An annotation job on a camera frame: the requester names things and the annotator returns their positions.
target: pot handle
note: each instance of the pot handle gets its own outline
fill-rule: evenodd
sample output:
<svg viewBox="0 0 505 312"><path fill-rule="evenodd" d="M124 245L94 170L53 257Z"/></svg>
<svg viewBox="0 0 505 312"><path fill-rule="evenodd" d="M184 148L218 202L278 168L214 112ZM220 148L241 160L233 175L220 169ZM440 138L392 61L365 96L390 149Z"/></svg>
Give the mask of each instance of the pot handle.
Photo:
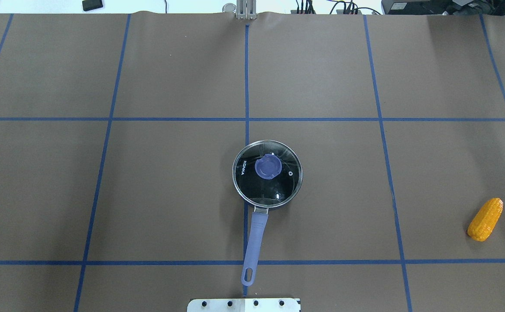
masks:
<svg viewBox="0 0 505 312"><path fill-rule="evenodd" d="M251 286L254 283L258 257L260 255L260 245L262 245L262 235L268 222L268 210L265 209L264 213L256 212L256 210L258 209L255 208L255 212L252 213L251 231L243 263L243 273L241 273L241 283L244 286Z"/></svg>

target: pot with lid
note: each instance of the pot with lid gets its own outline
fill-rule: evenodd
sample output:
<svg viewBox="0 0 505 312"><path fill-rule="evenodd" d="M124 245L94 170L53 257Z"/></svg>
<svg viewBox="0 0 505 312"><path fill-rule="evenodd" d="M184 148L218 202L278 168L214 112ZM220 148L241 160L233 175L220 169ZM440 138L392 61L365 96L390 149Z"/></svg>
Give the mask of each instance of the pot with lid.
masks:
<svg viewBox="0 0 505 312"><path fill-rule="evenodd" d="M302 166L285 144L261 140L246 146L233 162L233 184L244 200L254 206L241 282L251 286L262 244L268 211L288 203L302 184Z"/></svg>

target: blue lid knob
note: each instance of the blue lid knob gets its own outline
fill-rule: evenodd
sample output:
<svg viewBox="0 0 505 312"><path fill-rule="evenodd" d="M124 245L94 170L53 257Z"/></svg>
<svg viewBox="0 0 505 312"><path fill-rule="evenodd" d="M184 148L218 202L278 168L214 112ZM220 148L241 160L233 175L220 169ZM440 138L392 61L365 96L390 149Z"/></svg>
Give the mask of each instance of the blue lid knob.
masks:
<svg viewBox="0 0 505 312"><path fill-rule="evenodd" d="M260 178L272 180L282 172L282 161L278 156L265 154L255 162L254 169Z"/></svg>

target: metal rim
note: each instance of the metal rim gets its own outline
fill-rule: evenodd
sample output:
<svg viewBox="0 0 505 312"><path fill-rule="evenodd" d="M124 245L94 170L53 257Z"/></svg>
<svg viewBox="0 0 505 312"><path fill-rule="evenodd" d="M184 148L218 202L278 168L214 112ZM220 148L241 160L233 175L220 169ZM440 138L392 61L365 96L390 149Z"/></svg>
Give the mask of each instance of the metal rim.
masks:
<svg viewBox="0 0 505 312"><path fill-rule="evenodd" d="M264 144L264 143L276 143L276 144L280 144L280 145L284 146L287 150L289 150L289 152L291 152L291 154L297 160L297 165L298 165L298 168L299 168L297 188L295 189L295 191L286 200L282 201L281 203L274 204L274 205L262 205L262 204L255 203L254 201L250 200L249 198L247 198L247 196L245 196L245 194L243 194L243 192L241 192L241 190L237 186L237 180L235 179L235 168L237 166L237 161L239 160L239 158L241 158L241 156L249 148L251 148L253 146L260 145L260 144ZM253 142L253 143L245 146L241 150L241 152L239 152L239 154L237 154L237 157L235 157L235 160L233 161L233 168L231 168L231 179L233 180L233 186L235 186L235 189L237 190L237 193L239 193L239 195L245 201L247 201L247 203L253 205L254 207L261 207L261 208L268 208L268 209L270 209L270 208L277 208L277 207L280 207L280 206L283 206L283 205L287 204L290 200L293 199L293 197L295 197L297 195L298 191L301 189L301 185L302 185L302 165L301 165L301 162L298 159L298 156L295 153L295 151L293 151L290 147L288 147L287 145L283 144L282 142L278 142L276 140L260 140L260 141Z"/></svg>

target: corn cob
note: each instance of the corn cob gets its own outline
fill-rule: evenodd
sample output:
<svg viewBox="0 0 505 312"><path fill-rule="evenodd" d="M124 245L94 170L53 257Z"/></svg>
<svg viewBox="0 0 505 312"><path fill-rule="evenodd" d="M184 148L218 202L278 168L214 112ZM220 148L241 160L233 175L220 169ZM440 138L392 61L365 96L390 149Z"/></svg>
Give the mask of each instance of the corn cob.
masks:
<svg viewBox="0 0 505 312"><path fill-rule="evenodd" d="M502 213L502 200L492 198L487 201L468 226L468 235L475 241L485 241L491 235Z"/></svg>

